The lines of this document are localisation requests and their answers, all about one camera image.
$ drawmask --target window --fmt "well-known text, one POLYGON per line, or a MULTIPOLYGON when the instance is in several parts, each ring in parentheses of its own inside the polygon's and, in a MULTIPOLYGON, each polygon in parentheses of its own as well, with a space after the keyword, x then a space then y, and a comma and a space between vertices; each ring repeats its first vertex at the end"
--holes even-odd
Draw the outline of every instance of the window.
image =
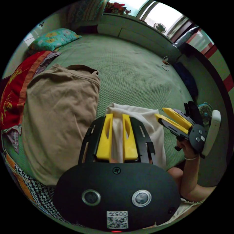
POLYGON ((147 15, 145 22, 154 28, 155 23, 162 24, 166 28, 166 31, 164 31, 163 34, 167 35, 168 31, 182 16, 183 14, 174 8, 163 3, 158 3, 147 15))
POLYGON ((129 13, 131 18, 136 17, 143 20, 169 39, 172 39, 178 30, 189 21, 189 18, 174 8, 155 0, 109 0, 109 2, 125 4, 123 7, 131 10, 131 13, 129 13))
POLYGON ((149 0, 110 0, 110 3, 117 2, 119 4, 125 4, 127 10, 131 10, 129 13, 132 16, 137 16, 138 12, 149 0))

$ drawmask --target white device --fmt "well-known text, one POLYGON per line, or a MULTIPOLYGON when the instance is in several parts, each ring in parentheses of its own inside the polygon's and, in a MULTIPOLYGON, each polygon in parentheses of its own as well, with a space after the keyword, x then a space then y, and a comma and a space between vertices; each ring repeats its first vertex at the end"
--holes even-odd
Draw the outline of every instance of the white device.
POLYGON ((220 123, 221 123, 221 114, 218 110, 213 110, 212 111, 212 117, 211 117, 211 124, 210 128, 206 137, 204 149, 202 151, 203 156, 207 156, 214 145, 214 142, 216 140, 216 137, 219 132, 220 128, 220 123))

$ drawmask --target small fan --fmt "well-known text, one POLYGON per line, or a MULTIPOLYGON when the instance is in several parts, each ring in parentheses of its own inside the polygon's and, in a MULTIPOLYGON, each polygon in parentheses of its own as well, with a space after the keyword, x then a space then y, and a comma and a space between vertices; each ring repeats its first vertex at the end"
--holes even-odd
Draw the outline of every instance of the small fan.
POLYGON ((207 102, 204 102, 203 104, 198 106, 198 109, 202 116, 204 126, 208 126, 212 118, 212 111, 213 111, 212 106, 209 105, 207 102))
POLYGON ((154 28, 157 29, 161 33, 165 33, 166 32, 166 27, 163 24, 155 23, 154 24, 154 28))

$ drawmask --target wall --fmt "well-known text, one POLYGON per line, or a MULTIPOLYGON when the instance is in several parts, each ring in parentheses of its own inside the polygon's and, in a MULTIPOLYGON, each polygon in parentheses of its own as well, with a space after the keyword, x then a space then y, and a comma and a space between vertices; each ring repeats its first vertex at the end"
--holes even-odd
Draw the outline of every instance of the wall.
POLYGON ((205 57, 210 61, 216 71, 219 73, 228 95, 230 97, 232 108, 234 110, 234 82, 230 73, 230 70, 218 50, 218 48, 214 45, 206 54, 205 57))
POLYGON ((25 52, 28 46, 40 35, 58 28, 69 28, 67 24, 67 7, 55 12, 42 22, 44 22, 42 27, 37 25, 19 44, 9 60, 2 78, 6 78, 13 74, 16 68, 25 60, 25 52))

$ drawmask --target person's hand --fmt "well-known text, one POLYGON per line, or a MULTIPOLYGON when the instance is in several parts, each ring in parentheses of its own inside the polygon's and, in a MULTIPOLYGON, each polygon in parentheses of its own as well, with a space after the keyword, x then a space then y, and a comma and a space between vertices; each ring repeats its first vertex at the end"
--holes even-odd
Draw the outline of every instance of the person's hand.
POLYGON ((194 153, 194 150, 193 150, 189 141, 187 141, 187 140, 178 141, 177 140, 176 143, 177 143, 178 147, 183 149, 186 158, 193 159, 193 158, 196 158, 198 156, 198 154, 194 153))

